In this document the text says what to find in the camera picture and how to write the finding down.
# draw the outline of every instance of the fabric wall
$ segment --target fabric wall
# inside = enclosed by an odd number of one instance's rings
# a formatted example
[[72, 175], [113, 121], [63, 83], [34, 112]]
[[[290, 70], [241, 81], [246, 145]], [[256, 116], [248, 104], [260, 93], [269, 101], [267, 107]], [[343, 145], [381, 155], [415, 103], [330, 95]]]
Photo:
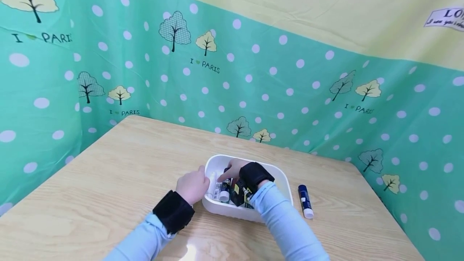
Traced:
[[0, 215], [141, 115], [351, 162], [458, 260], [462, 2], [0, 0]]

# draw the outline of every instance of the white container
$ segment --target white container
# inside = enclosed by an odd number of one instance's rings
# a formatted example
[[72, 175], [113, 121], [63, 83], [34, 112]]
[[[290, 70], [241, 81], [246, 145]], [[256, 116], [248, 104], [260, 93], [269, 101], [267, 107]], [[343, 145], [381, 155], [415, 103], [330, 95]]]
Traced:
[[[205, 166], [205, 176], [207, 178], [210, 177], [212, 173], [216, 173], [216, 176], [219, 177], [224, 172], [224, 169], [229, 164], [229, 161], [232, 158], [236, 158], [230, 155], [224, 154], [217, 154], [212, 156]], [[242, 160], [246, 160], [249, 162], [253, 162], [255, 160], [249, 160], [241, 158]], [[293, 206], [293, 197], [290, 190], [290, 184], [285, 176], [284, 172], [282, 172], [278, 167], [273, 166], [271, 164], [266, 164], [259, 162], [272, 176], [275, 178], [275, 184], [277, 185], [280, 192], [287, 198], [292, 206]], [[248, 209], [245, 207], [237, 207], [234, 204], [228, 203], [221, 203], [219, 201], [213, 201], [210, 196], [205, 195], [201, 200], [205, 209], [210, 213], [216, 213], [218, 215], [225, 215], [232, 218], [243, 219], [247, 221], [253, 222], [263, 222], [259, 212], [255, 209]]]

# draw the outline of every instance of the right hand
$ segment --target right hand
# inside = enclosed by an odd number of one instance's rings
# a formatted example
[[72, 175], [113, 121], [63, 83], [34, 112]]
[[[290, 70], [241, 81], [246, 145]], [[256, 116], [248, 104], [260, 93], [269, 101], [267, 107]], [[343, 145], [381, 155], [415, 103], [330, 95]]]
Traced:
[[233, 158], [229, 161], [229, 165], [227, 167], [230, 167], [229, 170], [224, 172], [219, 178], [217, 179], [217, 182], [223, 182], [227, 178], [238, 178], [238, 174], [240, 172], [240, 169], [244, 166], [246, 166], [248, 163], [251, 161], [248, 160], [243, 160], [240, 158]]

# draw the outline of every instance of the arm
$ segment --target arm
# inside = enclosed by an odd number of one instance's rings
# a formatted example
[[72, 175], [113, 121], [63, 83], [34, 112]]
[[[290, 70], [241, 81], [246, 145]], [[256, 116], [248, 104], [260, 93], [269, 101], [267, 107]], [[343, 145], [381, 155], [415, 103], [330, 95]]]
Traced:
[[265, 180], [258, 187], [251, 205], [265, 221], [285, 260], [329, 261], [311, 228], [276, 185]]

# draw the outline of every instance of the white cap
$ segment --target white cap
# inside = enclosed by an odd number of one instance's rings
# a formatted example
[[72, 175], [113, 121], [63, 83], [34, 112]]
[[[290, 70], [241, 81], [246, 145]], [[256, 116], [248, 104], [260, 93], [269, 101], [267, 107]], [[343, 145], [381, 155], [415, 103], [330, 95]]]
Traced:
[[303, 215], [306, 219], [312, 219], [314, 217], [314, 212], [311, 209], [304, 209]]
[[229, 201], [230, 194], [228, 191], [222, 191], [219, 193], [219, 201], [226, 203]]

